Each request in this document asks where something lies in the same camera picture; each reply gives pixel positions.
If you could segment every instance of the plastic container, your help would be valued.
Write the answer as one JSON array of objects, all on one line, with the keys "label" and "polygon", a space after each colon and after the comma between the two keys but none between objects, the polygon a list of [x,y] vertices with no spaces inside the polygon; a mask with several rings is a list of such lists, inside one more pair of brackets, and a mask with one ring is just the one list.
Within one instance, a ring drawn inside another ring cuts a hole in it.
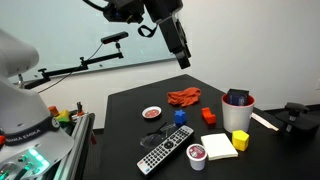
[{"label": "plastic container", "polygon": [[190,165],[192,169],[200,171],[204,168],[206,157],[207,157],[207,151],[205,148],[200,144],[191,144],[187,148],[187,156],[190,160]]}]

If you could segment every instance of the black table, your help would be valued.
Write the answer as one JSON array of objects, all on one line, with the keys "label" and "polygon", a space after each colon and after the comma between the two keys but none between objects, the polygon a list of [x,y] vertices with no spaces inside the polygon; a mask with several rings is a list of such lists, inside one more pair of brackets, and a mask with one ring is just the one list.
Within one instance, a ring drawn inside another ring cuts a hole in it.
[{"label": "black table", "polygon": [[[147,153],[140,147],[140,138],[160,127],[172,123],[174,112],[182,109],[167,102],[167,93],[188,87],[201,89],[200,101],[183,108],[187,125],[195,130],[192,143],[213,133],[231,134],[223,129],[221,96],[224,94],[189,75],[182,75],[146,86],[112,94],[104,129],[104,146],[100,179],[144,179],[136,163]],[[161,118],[145,120],[141,113],[149,106],[162,108]],[[209,107],[216,114],[215,128],[208,128],[201,117],[201,109]],[[273,116],[258,109],[254,112],[274,125],[281,125]],[[206,161],[202,171],[190,167],[186,148],[175,153],[152,179],[320,179],[320,134],[312,139],[279,135],[251,120],[248,134],[249,147],[237,158]]]}]

